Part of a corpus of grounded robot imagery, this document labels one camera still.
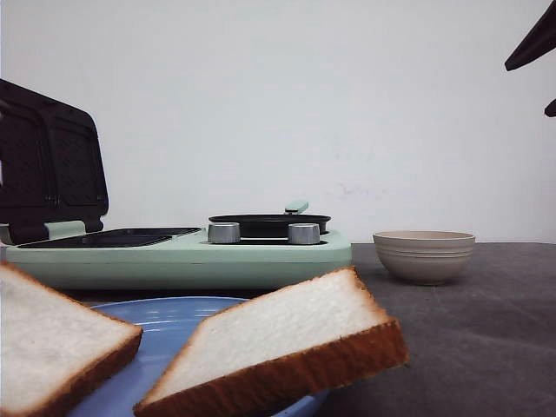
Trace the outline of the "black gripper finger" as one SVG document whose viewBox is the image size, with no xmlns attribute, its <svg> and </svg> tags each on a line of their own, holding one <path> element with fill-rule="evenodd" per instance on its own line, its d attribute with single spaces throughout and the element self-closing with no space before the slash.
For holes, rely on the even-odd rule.
<svg viewBox="0 0 556 417">
<path fill-rule="evenodd" d="M 516 70 L 555 49 L 555 8 L 548 7 L 506 59 L 506 70 Z"/>
<path fill-rule="evenodd" d="M 552 100 L 544 109 L 544 114 L 548 117 L 556 116 L 556 99 Z"/>
</svg>

